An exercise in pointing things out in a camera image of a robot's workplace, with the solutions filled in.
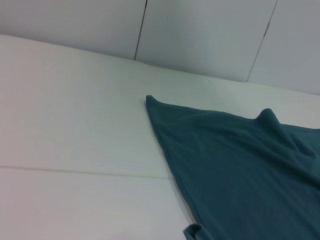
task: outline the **white mattress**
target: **white mattress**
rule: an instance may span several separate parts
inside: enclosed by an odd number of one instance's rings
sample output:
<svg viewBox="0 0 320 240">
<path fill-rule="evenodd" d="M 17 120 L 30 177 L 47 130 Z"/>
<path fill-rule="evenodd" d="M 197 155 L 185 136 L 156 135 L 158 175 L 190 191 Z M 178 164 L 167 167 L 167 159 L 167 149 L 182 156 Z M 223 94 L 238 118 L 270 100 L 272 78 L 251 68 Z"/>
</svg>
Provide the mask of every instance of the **white mattress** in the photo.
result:
<svg viewBox="0 0 320 240">
<path fill-rule="evenodd" d="M 0 239 L 184 239 L 146 95 L 320 128 L 317 95 L 0 35 Z"/>
</svg>

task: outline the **fabric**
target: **fabric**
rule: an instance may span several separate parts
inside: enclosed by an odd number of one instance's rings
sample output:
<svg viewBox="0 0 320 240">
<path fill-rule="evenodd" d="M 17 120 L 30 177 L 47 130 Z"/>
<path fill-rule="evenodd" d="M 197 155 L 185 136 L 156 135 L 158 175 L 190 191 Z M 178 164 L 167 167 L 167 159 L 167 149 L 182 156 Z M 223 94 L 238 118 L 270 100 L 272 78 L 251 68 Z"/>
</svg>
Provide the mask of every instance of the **fabric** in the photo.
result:
<svg viewBox="0 0 320 240">
<path fill-rule="evenodd" d="M 198 224 L 187 240 L 319 240 L 320 129 L 164 104 L 146 109 Z"/>
</svg>

